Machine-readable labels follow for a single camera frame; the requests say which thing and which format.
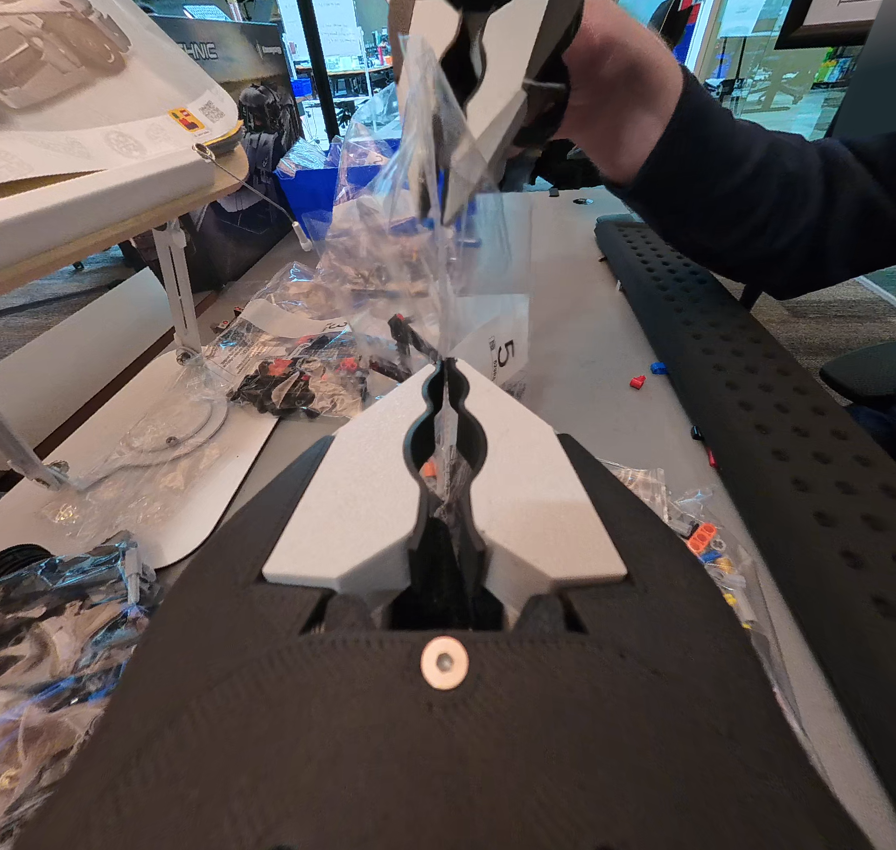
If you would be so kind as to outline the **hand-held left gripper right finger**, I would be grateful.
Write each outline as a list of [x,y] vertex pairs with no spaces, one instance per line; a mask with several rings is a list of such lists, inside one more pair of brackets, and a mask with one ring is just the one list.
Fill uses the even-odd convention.
[[628,570],[558,434],[461,359],[452,360],[469,517],[482,586],[518,616],[535,596],[618,584]]

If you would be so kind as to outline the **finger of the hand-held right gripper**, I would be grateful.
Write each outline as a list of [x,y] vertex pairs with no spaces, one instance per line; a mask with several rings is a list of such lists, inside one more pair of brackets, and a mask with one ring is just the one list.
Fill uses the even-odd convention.
[[462,105],[465,126],[450,158],[442,225],[462,214],[481,182],[503,174],[528,109],[525,83],[549,0],[511,0],[477,38],[482,72]]
[[462,16],[446,0],[416,0],[405,35],[405,156],[419,216],[462,212],[462,104],[454,49]]

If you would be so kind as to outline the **clear plastic lego parts bag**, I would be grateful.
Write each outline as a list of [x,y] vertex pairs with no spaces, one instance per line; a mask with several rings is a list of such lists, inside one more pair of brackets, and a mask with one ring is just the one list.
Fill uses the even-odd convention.
[[323,282],[354,295],[433,301],[445,279],[455,231],[440,224],[404,239],[315,240]]
[[432,47],[402,51],[399,147],[364,188],[342,179],[322,273],[378,397],[452,357],[523,401],[531,222],[513,226]]
[[342,139],[338,185],[367,185],[398,150],[400,139],[397,88],[389,83],[363,102],[351,118]]
[[1,579],[1,841],[86,744],[161,601],[128,531]]
[[316,142],[298,138],[284,152],[277,164],[278,174],[293,177],[299,171],[321,170],[333,167],[329,151],[323,150]]
[[781,664],[775,628],[750,553],[709,508],[711,491],[675,498],[662,468],[634,468],[603,460],[603,465],[646,503],[687,546],[720,590],[768,670]]
[[261,298],[205,347],[227,399],[277,418],[353,418],[364,409],[367,371],[349,323],[319,319]]

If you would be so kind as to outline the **person's right forearm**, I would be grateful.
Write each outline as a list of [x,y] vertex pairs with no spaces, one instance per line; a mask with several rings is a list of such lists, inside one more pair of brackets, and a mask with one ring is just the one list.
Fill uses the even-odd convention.
[[664,133],[614,195],[694,262],[778,300],[894,266],[894,132],[771,131],[683,73]]

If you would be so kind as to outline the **black lego set box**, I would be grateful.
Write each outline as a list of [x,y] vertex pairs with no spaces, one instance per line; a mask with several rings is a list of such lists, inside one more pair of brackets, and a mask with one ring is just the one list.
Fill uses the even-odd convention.
[[240,278],[292,229],[275,169],[303,136],[290,84],[287,47],[272,22],[236,22],[188,16],[151,19],[230,94],[243,123],[248,160],[245,188],[180,218],[194,291],[212,291]]

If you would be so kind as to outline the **black lego tire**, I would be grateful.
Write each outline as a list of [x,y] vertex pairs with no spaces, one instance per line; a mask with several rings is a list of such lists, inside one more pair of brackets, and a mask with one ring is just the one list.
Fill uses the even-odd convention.
[[51,553],[34,543],[21,543],[1,551],[1,579],[7,578],[29,566],[43,563],[52,558]]

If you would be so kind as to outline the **lego instruction booklet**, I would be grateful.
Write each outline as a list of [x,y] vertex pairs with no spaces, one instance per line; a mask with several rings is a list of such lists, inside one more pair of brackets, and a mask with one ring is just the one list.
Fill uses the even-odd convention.
[[235,102],[132,0],[1,0],[2,273],[223,187]]

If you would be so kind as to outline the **person's right hand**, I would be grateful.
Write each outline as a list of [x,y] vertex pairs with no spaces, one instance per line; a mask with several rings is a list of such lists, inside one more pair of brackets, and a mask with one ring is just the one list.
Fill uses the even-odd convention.
[[610,183],[630,184],[678,105],[680,64],[614,0],[584,0],[563,61],[570,89],[555,139],[572,141]]

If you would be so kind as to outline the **whiteboard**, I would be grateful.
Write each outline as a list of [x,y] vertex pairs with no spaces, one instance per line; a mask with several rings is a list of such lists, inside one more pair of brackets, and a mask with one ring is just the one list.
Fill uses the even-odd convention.
[[[289,56],[294,62],[310,62],[297,0],[276,1]],[[324,57],[359,57],[361,29],[357,25],[355,0],[312,0],[312,4]]]

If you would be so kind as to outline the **black pole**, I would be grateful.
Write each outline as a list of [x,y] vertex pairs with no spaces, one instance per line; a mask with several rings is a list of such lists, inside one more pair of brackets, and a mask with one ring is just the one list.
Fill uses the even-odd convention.
[[329,74],[322,49],[320,30],[318,27],[313,0],[296,0],[299,17],[307,42],[312,73],[320,102],[324,127],[327,137],[333,140],[339,133],[335,106],[333,103]]

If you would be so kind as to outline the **black chair back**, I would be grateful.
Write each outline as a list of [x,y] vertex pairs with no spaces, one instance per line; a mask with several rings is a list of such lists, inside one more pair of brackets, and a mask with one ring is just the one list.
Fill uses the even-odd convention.
[[682,2],[683,0],[664,0],[655,9],[648,22],[649,27],[659,35],[670,50],[674,49],[683,38],[692,10],[691,6],[683,7]]

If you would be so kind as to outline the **blue plastic bin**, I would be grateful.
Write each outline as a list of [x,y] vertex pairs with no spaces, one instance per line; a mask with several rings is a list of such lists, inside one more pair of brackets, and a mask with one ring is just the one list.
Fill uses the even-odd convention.
[[417,209],[409,162],[394,156],[372,164],[300,168],[282,160],[280,189],[313,240],[411,237],[432,229],[436,215]]

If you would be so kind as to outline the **empty clear plastic bag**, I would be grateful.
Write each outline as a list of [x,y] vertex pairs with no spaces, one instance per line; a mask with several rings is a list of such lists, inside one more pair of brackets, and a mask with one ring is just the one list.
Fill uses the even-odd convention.
[[85,548],[120,531],[140,533],[166,520],[220,457],[217,439],[188,443],[184,453],[137,453],[120,444],[53,493],[39,519]]

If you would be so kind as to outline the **framed fiducial marker sign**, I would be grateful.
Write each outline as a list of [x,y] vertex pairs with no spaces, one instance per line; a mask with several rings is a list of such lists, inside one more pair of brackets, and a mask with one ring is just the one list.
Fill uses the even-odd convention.
[[791,0],[776,50],[863,45],[883,0]]

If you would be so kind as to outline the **black office chair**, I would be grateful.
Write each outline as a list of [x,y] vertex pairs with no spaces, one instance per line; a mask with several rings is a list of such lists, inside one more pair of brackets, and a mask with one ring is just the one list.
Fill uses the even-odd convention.
[[823,364],[820,378],[853,404],[890,408],[895,403],[895,341],[840,355]]

